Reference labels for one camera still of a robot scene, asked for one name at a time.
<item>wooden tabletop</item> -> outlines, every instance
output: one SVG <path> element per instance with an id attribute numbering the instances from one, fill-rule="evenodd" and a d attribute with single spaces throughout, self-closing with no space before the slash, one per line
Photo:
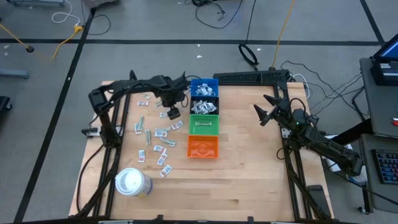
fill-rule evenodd
<path id="1" fill-rule="evenodd" d="M 288 83 L 288 88 L 290 98 L 300 98 L 308 108 L 302 83 Z M 164 215 L 165 220 L 245 221 L 248 216 L 252 216 L 255 221 L 293 221 L 285 162 L 276 158 L 277 150 L 282 147 L 279 126 L 275 121 L 270 121 L 264 127 L 260 126 L 253 108 L 253 104 L 257 104 L 267 111 L 272 109 L 263 94 L 272 96 L 273 88 L 220 86 L 218 159 L 187 157 L 188 108 L 181 112 L 180 118 L 171 121 L 168 118 L 159 118 L 160 112 L 167 111 L 167 108 L 154 106 L 159 99 L 151 97 L 148 100 L 149 106 L 137 106 L 138 101 L 146 99 L 140 94 L 132 95 L 119 171 L 128 167 L 140 169 L 152 178 L 154 189 L 146 197 L 127 197 L 116 191 L 111 218 L 142 220 Z M 298 101 L 292 103 L 293 109 L 300 106 Z M 134 123 L 138 122 L 140 115 L 145 117 L 144 129 L 152 132 L 150 146 L 146 146 L 145 133 L 134 132 Z M 166 128 L 180 119 L 184 125 L 170 131 L 167 136 L 177 141 L 175 147 L 167 146 L 154 137 L 155 128 Z M 101 144 L 100 138 L 87 140 L 82 165 Z M 153 151 L 155 145 L 167 148 L 168 158 L 164 166 L 168 164 L 173 167 L 164 178 L 159 175 L 163 167 L 157 165 L 160 153 Z M 145 163 L 138 163 L 140 149 L 145 149 Z M 333 214 L 320 156 L 306 149 L 300 150 L 300 153 L 307 185 L 323 186 Z M 104 150 L 88 164 L 83 175 L 81 207 L 98 186 L 103 154 Z M 296 191 L 300 214 L 304 218 L 302 196 L 297 188 Z M 100 214 L 104 213 L 107 194 L 106 189 Z M 76 192 L 70 209 L 71 215 L 76 213 L 75 200 Z"/>

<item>plastic bin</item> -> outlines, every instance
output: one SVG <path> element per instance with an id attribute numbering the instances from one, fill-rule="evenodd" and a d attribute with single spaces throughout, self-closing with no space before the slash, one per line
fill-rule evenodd
<path id="1" fill-rule="evenodd" d="M 218 115 L 218 113 L 220 112 L 220 99 L 218 97 L 209 97 L 209 96 L 193 96 L 193 97 L 191 97 L 190 108 L 189 108 L 190 114 L 195 114 L 195 112 L 193 110 L 191 110 L 193 108 L 193 102 L 200 101 L 200 100 L 207 101 L 209 103 L 213 103 L 217 107 L 217 109 L 208 114 Z"/>
<path id="2" fill-rule="evenodd" d="M 189 158 L 218 158 L 218 136 L 189 136 L 187 156 Z"/>
<path id="3" fill-rule="evenodd" d="M 211 126 L 197 126 L 195 122 L 211 122 Z M 218 135 L 218 115 L 192 114 L 189 117 L 189 134 Z"/>
<path id="4" fill-rule="evenodd" d="M 213 89 L 215 96 L 201 96 L 197 95 L 198 85 L 206 83 L 210 88 Z M 216 78 L 202 78 L 191 80 L 191 96 L 201 96 L 201 97 L 218 97 L 218 79 Z"/>

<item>keyboard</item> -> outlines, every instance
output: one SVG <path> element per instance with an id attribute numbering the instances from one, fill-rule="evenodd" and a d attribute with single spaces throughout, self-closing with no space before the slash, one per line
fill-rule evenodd
<path id="1" fill-rule="evenodd" d="M 276 82 L 286 82 L 290 78 L 290 75 L 288 70 L 273 70 L 256 72 L 217 73 L 213 75 L 213 78 L 217 78 L 220 85 L 273 85 L 276 84 Z"/>
<path id="2" fill-rule="evenodd" d="M 382 184 L 398 184 L 398 150 L 372 149 L 374 165 Z"/>

